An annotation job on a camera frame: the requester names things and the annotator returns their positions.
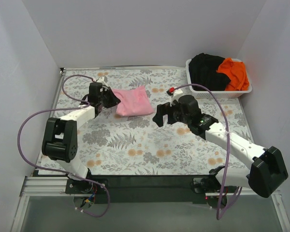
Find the pink t-shirt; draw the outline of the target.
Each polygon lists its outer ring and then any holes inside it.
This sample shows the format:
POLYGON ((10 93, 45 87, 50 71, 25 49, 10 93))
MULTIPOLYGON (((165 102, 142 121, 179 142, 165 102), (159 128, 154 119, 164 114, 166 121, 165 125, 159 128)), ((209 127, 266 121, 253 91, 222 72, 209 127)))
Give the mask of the pink t-shirt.
POLYGON ((120 116, 145 116, 154 113, 144 86, 131 90, 113 89, 113 93, 121 101, 116 108, 116 113, 120 116))

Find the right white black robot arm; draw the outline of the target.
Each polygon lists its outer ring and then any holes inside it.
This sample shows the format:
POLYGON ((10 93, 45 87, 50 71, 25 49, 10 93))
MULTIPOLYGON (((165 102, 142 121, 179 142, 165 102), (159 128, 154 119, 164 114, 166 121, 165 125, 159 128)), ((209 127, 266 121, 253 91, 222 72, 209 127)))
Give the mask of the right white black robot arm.
POLYGON ((197 100, 191 95, 159 104, 153 117, 158 127, 163 126, 164 116, 167 116, 168 124, 181 122, 187 125, 193 134, 229 151, 247 167, 248 170, 242 172, 232 171, 225 165, 210 170, 199 183, 205 190, 220 192, 228 186, 244 187, 268 198, 289 177, 278 148, 265 148, 228 132, 216 118, 202 113, 197 100))

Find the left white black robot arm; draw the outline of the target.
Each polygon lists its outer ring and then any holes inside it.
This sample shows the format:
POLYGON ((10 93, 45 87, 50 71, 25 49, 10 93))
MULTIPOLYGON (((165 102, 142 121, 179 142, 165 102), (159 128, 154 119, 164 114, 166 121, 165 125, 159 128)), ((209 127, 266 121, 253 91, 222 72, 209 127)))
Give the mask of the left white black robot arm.
POLYGON ((103 108, 120 103, 111 88, 103 81, 90 83, 89 93, 82 98, 80 108, 46 122, 42 154, 57 162, 67 173, 72 185, 82 193, 93 189, 90 170, 81 162, 78 151, 78 129, 99 115, 103 108))

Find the white plastic laundry basket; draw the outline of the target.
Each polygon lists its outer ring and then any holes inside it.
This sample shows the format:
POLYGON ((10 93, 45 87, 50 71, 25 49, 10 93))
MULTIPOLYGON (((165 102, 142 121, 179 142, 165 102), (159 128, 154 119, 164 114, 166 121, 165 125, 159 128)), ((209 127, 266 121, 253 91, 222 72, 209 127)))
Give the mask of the white plastic laundry basket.
MULTIPOLYGON (((186 76, 187 81, 189 84, 191 84, 191 78, 189 73, 189 64, 191 62, 191 59, 188 59, 186 61, 186 76)), ((212 91, 214 96, 216 98, 239 98, 243 94, 250 93, 252 91, 252 84, 249 75, 247 74, 248 80, 249 80, 249 86, 248 90, 246 91, 212 91)), ((189 90, 192 93, 192 95, 196 98, 212 98, 212 95, 207 91, 196 91, 193 89, 192 86, 189 86, 189 90)))

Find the floral patterned table mat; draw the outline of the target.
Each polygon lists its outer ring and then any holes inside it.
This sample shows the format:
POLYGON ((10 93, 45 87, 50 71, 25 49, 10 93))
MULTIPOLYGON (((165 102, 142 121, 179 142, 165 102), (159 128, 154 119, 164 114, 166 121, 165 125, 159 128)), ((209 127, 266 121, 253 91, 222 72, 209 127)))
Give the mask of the floral patterned table mat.
MULTIPOLYGON (((68 70, 55 117, 75 107, 88 93, 91 78, 104 77, 112 89, 144 86, 153 107, 170 100, 166 91, 180 86, 184 93, 186 71, 168 69, 68 70)), ((158 127, 152 116, 125 117, 115 108, 103 109, 78 130, 78 157, 95 175, 207 174, 226 162, 226 151, 192 134, 182 124, 158 127)))

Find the black t-shirt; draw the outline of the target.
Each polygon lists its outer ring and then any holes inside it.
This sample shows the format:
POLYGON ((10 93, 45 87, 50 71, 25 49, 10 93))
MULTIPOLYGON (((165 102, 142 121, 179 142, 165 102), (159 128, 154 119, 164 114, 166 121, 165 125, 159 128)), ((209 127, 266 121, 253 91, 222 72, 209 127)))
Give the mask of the black t-shirt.
POLYGON ((219 73, 218 68, 225 58, 200 53, 191 59, 188 70, 193 84, 202 85, 210 91, 224 91, 230 83, 230 78, 219 73))

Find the orange t-shirt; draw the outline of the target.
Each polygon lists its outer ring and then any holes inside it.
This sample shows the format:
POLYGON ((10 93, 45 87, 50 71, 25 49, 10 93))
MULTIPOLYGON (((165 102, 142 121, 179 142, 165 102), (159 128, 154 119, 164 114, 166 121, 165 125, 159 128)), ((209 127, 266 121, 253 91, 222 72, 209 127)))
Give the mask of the orange t-shirt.
POLYGON ((235 61, 232 58, 226 58, 219 65, 218 73, 227 75, 230 82, 227 84, 225 91, 247 91, 249 80, 245 64, 241 61, 235 61))

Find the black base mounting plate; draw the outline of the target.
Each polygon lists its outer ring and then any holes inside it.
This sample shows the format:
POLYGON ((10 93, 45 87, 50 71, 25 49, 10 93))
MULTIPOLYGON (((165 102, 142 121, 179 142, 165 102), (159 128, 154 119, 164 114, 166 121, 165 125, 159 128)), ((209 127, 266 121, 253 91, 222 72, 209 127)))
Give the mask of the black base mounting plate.
POLYGON ((205 204, 206 193, 217 193, 218 182, 210 175, 94 175, 104 184, 111 203, 205 204))

